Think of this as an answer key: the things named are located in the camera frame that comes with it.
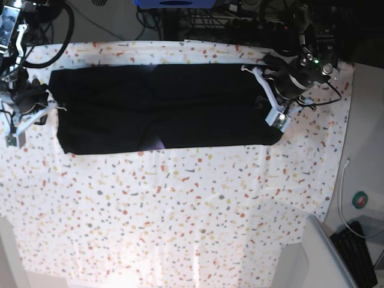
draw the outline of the speckled tablecloth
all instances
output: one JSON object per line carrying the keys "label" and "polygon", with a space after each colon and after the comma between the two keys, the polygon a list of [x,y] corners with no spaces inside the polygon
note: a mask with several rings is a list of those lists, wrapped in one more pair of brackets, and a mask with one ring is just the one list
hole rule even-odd
{"label": "speckled tablecloth", "polygon": [[[30,60],[48,60],[58,49],[36,47]],[[80,43],[29,74],[47,83],[52,69],[252,64],[268,52],[194,41]],[[344,65],[334,82],[343,100],[303,111],[273,147],[65,155],[55,137],[57,112],[28,130],[23,149],[1,141],[0,215],[14,226],[25,268],[90,282],[122,277],[119,285],[129,288],[268,287],[281,249],[300,242],[308,213],[324,220],[352,76]],[[326,88],[311,96],[336,97]]]}

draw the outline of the black garment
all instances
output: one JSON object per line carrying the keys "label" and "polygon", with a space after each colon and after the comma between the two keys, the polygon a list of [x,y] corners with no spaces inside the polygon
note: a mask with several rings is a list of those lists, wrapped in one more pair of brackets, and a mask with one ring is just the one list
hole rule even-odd
{"label": "black garment", "polygon": [[270,105],[239,64],[129,65],[52,72],[64,152],[109,154],[159,147],[273,145]]}

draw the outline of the black cable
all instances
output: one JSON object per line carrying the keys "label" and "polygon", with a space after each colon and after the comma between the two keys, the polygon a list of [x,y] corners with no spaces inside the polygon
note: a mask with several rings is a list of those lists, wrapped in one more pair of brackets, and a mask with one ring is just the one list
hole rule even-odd
{"label": "black cable", "polygon": [[66,36],[66,38],[64,40],[63,45],[61,46],[61,49],[59,50],[59,52],[51,60],[49,60],[49,61],[47,61],[45,63],[36,64],[36,63],[30,63],[28,61],[25,61],[24,66],[26,68],[34,68],[34,69],[46,68],[46,67],[52,65],[53,63],[55,63],[61,57],[61,55],[64,54],[66,48],[68,47],[68,44],[71,41],[72,35],[73,35],[73,31],[74,31],[74,14],[73,14],[73,10],[72,10],[72,8],[71,8],[71,6],[69,4],[67,4],[66,2],[63,2],[62,5],[63,5],[63,9],[68,13],[68,17],[69,17],[70,21],[69,21],[69,27],[68,27],[67,36]]}
{"label": "black cable", "polygon": [[53,39],[54,39],[54,37],[55,37],[55,28],[53,27],[53,20],[51,21],[51,26],[50,26],[50,28],[51,28],[51,31],[50,31],[50,37],[51,37],[51,39],[52,39],[52,44],[53,44]]}
{"label": "black cable", "polygon": [[50,41],[45,33],[45,30],[42,29],[42,27],[39,25],[38,27],[38,30],[40,31],[41,33],[41,38],[39,38],[38,40],[42,40],[43,41],[43,44],[50,44]]}
{"label": "black cable", "polygon": [[288,114],[289,113],[289,109],[290,109],[290,106],[292,105],[292,103],[295,102],[295,99],[290,99],[287,103],[287,106],[285,107],[284,109],[284,114]]}
{"label": "black cable", "polygon": [[145,32],[145,27],[143,26],[142,31],[141,31],[140,34],[136,37],[135,41],[137,41],[138,39],[140,39],[140,38],[143,36],[144,32]]}
{"label": "black cable", "polygon": [[109,31],[108,29],[100,26],[99,24],[97,24],[96,22],[92,21],[90,18],[86,17],[79,9],[76,8],[76,6],[74,6],[71,2],[67,1],[67,3],[76,11],[78,12],[85,20],[87,20],[88,22],[92,23],[93,25],[95,25],[96,27],[99,27],[101,30],[104,30],[106,31],[107,33],[109,33],[110,35],[116,37],[117,39],[120,39],[121,41],[126,41],[124,38],[120,37],[119,35],[116,35],[115,33]]}
{"label": "black cable", "polygon": [[[43,34],[44,36],[48,39],[48,37],[46,36],[46,33],[48,32],[49,28],[52,28],[52,31],[53,31],[53,21],[49,22],[49,24],[47,25],[47,27],[44,29],[43,31]],[[53,44],[53,35],[52,35],[52,32],[51,32],[51,38],[50,38],[50,43],[49,44]]]}
{"label": "black cable", "polygon": [[40,41],[43,40],[43,39],[39,36],[39,32],[41,32],[41,27],[40,26],[36,30],[35,35],[29,41],[30,44],[32,43],[32,44],[40,45]]}
{"label": "black cable", "polygon": [[9,111],[2,110],[2,109],[0,109],[0,113],[9,114],[11,127],[14,127],[13,114],[11,112],[9,112]]}
{"label": "black cable", "polygon": [[310,104],[310,105],[303,105],[301,104],[300,102],[298,102],[299,106],[301,107],[310,107],[310,108],[314,108],[316,106],[324,106],[324,105],[329,105],[329,104],[332,104],[332,103],[335,103],[335,102],[339,102],[341,99],[343,99],[343,96],[340,94],[340,92],[337,91],[337,89],[335,87],[333,87],[332,84],[330,84],[328,81],[326,82],[328,84],[328,86],[337,93],[338,95],[338,99],[334,99],[334,100],[331,100],[331,101],[328,101],[328,102],[322,102],[322,103],[313,103],[313,104]]}
{"label": "black cable", "polygon": [[[145,13],[148,13],[153,20],[153,25],[149,24],[147,18],[145,17]],[[155,30],[158,33],[159,40],[161,41],[163,39],[163,36],[161,34],[161,28],[160,28],[160,16],[155,13],[153,10],[144,10],[140,7],[137,7],[136,11],[136,19],[137,21],[144,27],[150,30]]]}

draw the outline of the white table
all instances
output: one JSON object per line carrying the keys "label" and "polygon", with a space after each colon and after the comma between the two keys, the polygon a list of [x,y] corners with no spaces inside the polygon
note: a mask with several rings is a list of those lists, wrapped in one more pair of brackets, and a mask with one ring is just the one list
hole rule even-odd
{"label": "white table", "polygon": [[[36,47],[30,61],[58,49]],[[98,64],[252,64],[268,52],[195,41],[79,43],[29,75],[47,83],[52,70]],[[14,226],[24,267],[90,282],[122,277],[129,287],[268,287],[308,214],[325,218],[352,77],[344,65],[333,82],[342,101],[303,111],[272,147],[65,155],[57,112],[27,131],[22,150],[1,141],[0,215]],[[337,97],[311,92],[318,101]]]}

